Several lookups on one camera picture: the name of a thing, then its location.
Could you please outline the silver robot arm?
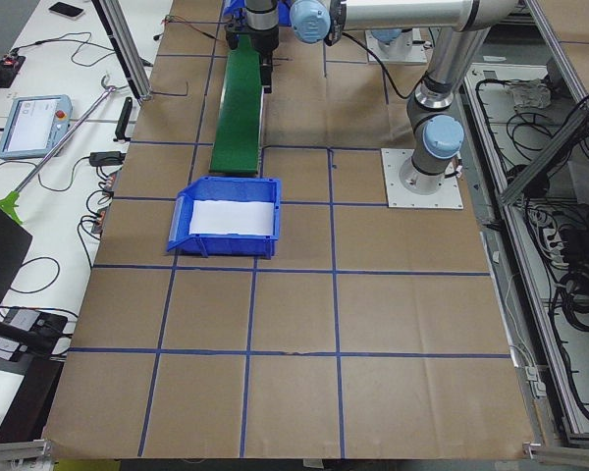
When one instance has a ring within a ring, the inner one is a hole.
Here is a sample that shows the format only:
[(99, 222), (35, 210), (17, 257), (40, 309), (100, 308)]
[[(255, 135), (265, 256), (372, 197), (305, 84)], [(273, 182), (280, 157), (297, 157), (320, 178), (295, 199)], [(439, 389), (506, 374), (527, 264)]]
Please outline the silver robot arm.
[[(489, 29), (512, 1), (289, 1), (288, 26), (276, 1), (246, 1), (237, 12), (242, 33), (259, 54), (266, 92), (263, 154), (276, 148), (421, 149), (423, 122), (450, 112), (455, 95)], [(375, 73), (330, 64), (331, 47), (361, 46), (369, 31), (438, 32), (422, 69), (395, 64)]]

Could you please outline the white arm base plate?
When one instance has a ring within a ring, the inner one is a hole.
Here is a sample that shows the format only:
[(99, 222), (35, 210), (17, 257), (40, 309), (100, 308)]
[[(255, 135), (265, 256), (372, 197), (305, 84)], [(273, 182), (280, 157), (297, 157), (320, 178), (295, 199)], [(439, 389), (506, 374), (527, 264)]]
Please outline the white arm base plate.
[(449, 163), (440, 176), (426, 176), (412, 165), (412, 154), (412, 149), (381, 149), (388, 206), (392, 209), (462, 210), (453, 164)]

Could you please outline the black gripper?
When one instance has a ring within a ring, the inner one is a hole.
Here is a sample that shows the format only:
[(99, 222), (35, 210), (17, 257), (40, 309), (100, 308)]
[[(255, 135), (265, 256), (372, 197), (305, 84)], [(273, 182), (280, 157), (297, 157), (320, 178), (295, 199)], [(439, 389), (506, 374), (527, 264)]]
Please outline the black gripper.
[(274, 50), (279, 46), (279, 27), (252, 30), (252, 47), (260, 56), (260, 81), (265, 93), (272, 92), (272, 73)]

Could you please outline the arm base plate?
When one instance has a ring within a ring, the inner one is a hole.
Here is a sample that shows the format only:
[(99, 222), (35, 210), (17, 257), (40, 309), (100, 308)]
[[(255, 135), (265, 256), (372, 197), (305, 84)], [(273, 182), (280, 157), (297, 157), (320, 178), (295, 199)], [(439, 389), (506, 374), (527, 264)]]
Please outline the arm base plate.
[(428, 62), (423, 40), (417, 28), (368, 29), (367, 48), (382, 62), (400, 65), (424, 65)]

